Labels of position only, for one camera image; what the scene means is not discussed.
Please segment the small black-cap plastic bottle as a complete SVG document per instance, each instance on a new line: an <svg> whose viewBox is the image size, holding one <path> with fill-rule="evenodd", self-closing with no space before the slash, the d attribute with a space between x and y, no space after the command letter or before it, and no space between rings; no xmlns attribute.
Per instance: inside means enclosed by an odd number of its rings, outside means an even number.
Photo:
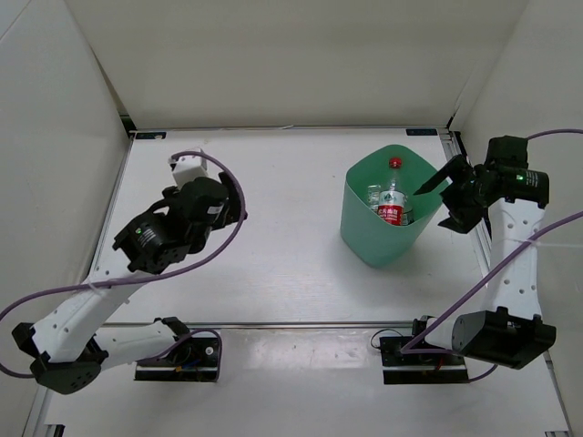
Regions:
<svg viewBox="0 0 583 437"><path fill-rule="evenodd" d="M407 205L404 208L404 212L402 215L402 225L408 226L414 223L414 209L411 205Z"/></svg>

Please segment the red-label plastic water bottle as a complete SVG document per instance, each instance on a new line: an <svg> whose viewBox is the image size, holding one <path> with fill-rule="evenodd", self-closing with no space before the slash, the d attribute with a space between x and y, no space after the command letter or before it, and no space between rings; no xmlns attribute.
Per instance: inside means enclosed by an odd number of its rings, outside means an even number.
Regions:
<svg viewBox="0 0 583 437"><path fill-rule="evenodd" d="M393 226L404 225L404 213L407 203L401 181L402 160L390 158L388 161L388 173L385 182L381 185L377 215L384 222Z"/></svg>

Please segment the crushed blue-label plastic bottle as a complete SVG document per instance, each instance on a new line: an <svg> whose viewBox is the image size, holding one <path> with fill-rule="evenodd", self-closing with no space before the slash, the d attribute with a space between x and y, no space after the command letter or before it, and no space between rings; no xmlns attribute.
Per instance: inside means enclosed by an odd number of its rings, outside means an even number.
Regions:
<svg viewBox="0 0 583 437"><path fill-rule="evenodd" d="M381 188L382 186L379 184L370 185L367 187L366 204L374 214L378 213Z"/></svg>

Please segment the green plastic bin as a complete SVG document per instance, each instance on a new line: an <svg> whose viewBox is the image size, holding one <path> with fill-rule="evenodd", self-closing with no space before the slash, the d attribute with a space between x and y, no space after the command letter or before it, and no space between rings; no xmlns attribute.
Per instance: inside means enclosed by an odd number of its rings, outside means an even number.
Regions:
<svg viewBox="0 0 583 437"><path fill-rule="evenodd" d="M413 223L407 226L385 222L368 203L369 187L389 179L391 158L403 161L402 181L414 218ZM447 187L445 181L433 192L414 194L435 173L436 169L429 162L402 145L382 147L348 169L344 181L340 233L346 245L365 264L384 268L414 245L442 206L439 193Z"/></svg>

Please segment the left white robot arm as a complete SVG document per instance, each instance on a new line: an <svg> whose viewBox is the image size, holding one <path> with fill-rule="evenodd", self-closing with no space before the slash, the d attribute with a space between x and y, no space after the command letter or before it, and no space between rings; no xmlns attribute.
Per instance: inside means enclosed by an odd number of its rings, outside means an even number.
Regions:
<svg viewBox="0 0 583 437"><path fill-rule="evenodd" d="M246 215L240 186L225 172L165 188L162 196L119 231L79 290L42 320L13 329L18 349L33 357L30 371L39 385L71 394L122 364L189 360L193 333L175 317L116 333L103 324L141 287L165 278L167 267L201 252L212 231L240 225Z"/></svg>

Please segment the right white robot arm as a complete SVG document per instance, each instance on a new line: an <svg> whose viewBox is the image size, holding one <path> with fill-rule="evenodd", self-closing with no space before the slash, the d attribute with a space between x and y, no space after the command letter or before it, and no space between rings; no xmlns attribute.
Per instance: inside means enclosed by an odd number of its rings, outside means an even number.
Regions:
<svg viewBox="0 0 583 437"><path fill-rule="evenodd" d="M402 349L423 364L442 352L519 370L554 345L555 327L542 319L537 294L537 248L549 178L529 168L527 139L494 137L484 163L451 158L419 189L426 194L449 179L440 196L448 210L441 227L466 234L488 217L488 273L438 318L427 320Z"/></svg>

